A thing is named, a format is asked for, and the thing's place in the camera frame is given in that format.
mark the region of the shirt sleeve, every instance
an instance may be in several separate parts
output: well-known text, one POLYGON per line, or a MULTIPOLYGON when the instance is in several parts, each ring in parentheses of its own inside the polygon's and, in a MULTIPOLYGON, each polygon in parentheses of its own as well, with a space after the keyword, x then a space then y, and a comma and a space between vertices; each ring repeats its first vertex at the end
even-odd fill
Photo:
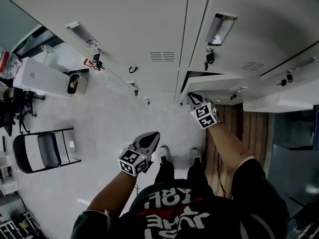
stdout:
POLYGON ((71 239, 107 238, 110 223, 107 213, 85 211, 75 221, 71 239))
POLYGON ((286 238, 289 220, 286 203, 266 179, 257 160, 247 160, 236 170, 232 193, 249 238, 286 238))

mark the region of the bottle label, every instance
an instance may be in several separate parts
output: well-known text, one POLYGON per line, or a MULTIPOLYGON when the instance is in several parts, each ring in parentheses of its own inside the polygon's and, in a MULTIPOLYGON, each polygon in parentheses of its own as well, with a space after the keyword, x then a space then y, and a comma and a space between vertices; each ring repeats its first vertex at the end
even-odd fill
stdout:
POLYGON ((0 67, 0 73, 3 73, 3 72, 4 72, 6 63, 8 62, 9 54, 10 54, 10 52, 5 51, 5 54, 4 54, 4 56, 3 56, 3 61, 2 61, 2 63, 1 63, 1 67, 0 67))

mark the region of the wooden floor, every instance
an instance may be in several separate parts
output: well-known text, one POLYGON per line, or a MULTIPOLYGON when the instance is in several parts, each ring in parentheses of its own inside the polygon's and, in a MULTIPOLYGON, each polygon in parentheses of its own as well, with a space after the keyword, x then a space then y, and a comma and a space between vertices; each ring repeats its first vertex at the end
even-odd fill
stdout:
MULTIPOLYGON (((267 134, 268 134, 268 114, 244 112, 241 105, 237 106, 217 106, 219 120, 224 121, 225 127, 232 131, 244 145, 247 146, 255 158, 264 165, 267 134)), ((226 196, 232 198, 231 183, 232 174, 227 171, 218 155, 218 150, 207 130, 206 139, 206 168, 205 174, 208 184, 216 196, 226 196)))

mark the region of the open cabinet door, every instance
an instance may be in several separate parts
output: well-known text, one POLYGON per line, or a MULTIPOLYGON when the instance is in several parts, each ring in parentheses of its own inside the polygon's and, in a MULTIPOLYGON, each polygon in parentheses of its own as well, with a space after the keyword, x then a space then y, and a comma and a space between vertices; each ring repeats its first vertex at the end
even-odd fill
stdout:
POLYGON ((233 75, 210 75, 188 78, 178 102, 186 102, 188 92, 202 91, 215 104, 229 106, 240 104, 243 102, 240 92, 237 93, 235 99, 231 97, 234 91, 243 87, 240 85, 243 80, 244 77, 233 75))

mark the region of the forearm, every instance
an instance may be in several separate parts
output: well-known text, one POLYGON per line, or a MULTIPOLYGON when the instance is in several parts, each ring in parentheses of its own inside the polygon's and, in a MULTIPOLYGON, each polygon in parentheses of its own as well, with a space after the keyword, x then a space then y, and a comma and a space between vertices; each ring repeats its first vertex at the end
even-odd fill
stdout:
POLYGON ((230 170, 236 170, 241 162, 252 156, 248 148, 226 127, 220 123, 209 127, 216 148, 224 164, 230 170))
POLYGON ((125 172, 120 172, 91 202, 87 210, 96 210, 109 213, 111 218, 120 216, 128 201, 135 183, 136 177, 125 172))

